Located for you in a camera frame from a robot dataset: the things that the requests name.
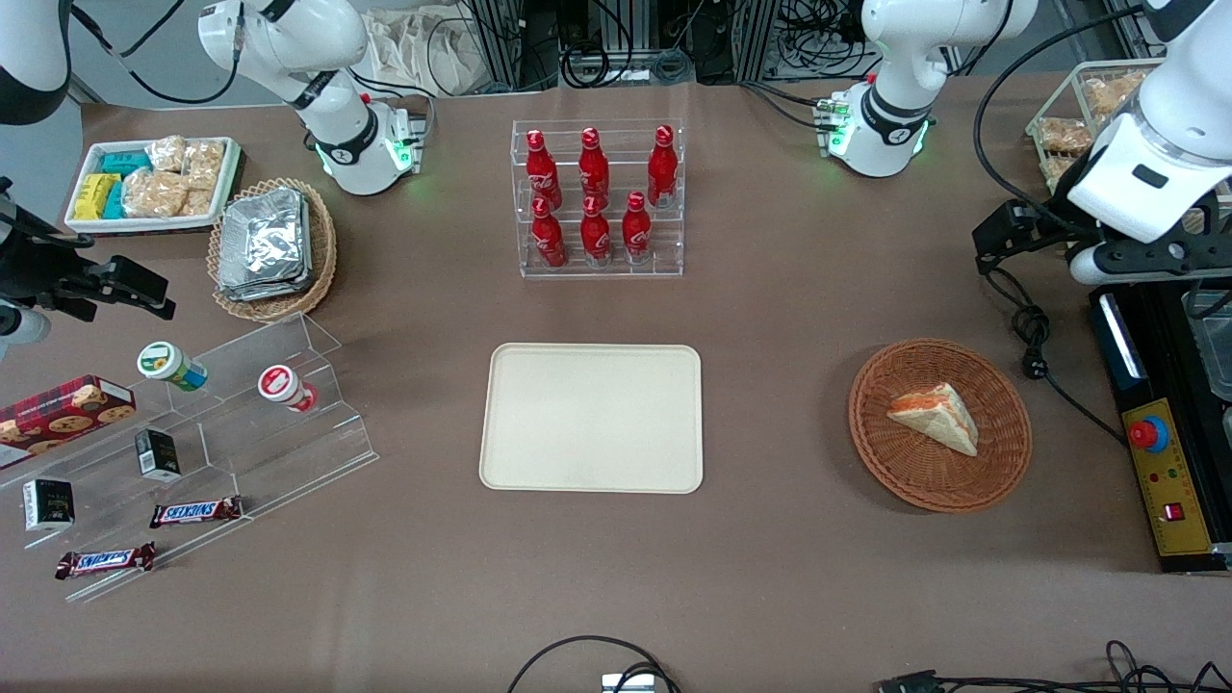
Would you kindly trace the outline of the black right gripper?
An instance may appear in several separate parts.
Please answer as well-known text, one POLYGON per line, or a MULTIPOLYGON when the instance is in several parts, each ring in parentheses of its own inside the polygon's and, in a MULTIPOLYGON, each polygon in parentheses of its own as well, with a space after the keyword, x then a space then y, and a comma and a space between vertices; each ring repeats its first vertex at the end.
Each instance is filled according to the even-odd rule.
POLYGON ((166 298, 168 280, 127 256, 115 255, 96 268, 103 289, 92 302, 80 298, 65 281, 85 277, 92 264, 79 255, 95 244, 87 234, 63 234, 39 216, 14 202, 14 180, 1 179, 1 290, 2 298, 21 307, 62 312, 75 321, 95 321, 92 302, 126 305, 145 311, 159 321, 172 321, 177 305, 166 298), (154 301, 152 297, 163 297, 154 301))

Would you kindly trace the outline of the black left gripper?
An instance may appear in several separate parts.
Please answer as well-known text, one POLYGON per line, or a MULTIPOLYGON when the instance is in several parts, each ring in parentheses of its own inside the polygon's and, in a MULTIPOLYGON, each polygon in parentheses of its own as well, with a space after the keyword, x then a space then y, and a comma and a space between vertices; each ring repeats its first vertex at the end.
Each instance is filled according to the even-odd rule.
MULTIPOLYGON (((1096 222, 1064 197, 1031 205, 1011 200, 1011 223, 981 223, 972 231, 975 264, 989 277, 1002 263, 1061 243, 1096 240, 1096 222)), ((1194 279, 1228 279, 1231 237, 1226 232, 1169 231, 1158 240, 1132 240, 1108 228, 1105 240, 1085 249, 1088 286, 1194 279)))

